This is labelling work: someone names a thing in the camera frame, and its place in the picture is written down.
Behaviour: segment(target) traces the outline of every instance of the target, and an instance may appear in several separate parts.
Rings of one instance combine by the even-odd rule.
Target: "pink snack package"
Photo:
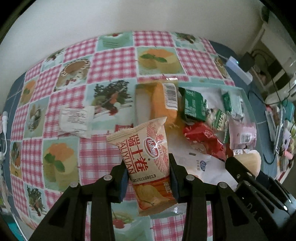
[[[242,123],[229,120],[230,149],[255,149],[257,140],[256,123]]]

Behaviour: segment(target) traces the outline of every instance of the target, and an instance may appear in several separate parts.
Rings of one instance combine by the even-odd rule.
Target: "red cherry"
[[[114,219],[113,220],[113,225],[117,228],[117,229],[122,229],[124,228],[124,222],[120,219]]]

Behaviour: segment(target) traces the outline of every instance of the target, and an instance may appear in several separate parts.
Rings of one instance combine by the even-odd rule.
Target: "white packet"
[[[59,113],[58,135],[71,133],[73,135],[90,139],[94,106],[83,109],[61,108]]]

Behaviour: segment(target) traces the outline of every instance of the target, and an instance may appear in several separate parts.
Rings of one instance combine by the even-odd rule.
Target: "red oval logo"
[[[159,157],[159,150],[157,148],[156,141],[153,140],[151,137],[147,137],[144,140],[144,147],[149,156],[151,156],[152,158]]]

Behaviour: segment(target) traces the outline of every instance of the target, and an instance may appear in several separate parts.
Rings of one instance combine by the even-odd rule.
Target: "tablecloth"
[[[20,218],[36,228],[71,181],[85,185],[108,174],[121,162],[121,155],[106,136],[133,126],[135,85],[176,78],[234,86],[207,39],[162,31],[91,38],[58,50],[30,68],[10,137],[12,194]],[[115,92],[120,93],[117,104],[106,104]],[[91,139],[58,136],[61,106],[87,105],[96,107]],[[207,208],[211,239],[210,205]],[[117,241],[132,235],[133,240],[181,240],[185,214],[137,217],[131,184],[124,202],[112,204],[112,209],[129,220],[124,229],[115,228]],[[88,209],[86,240],[90,240],[89,221]]]

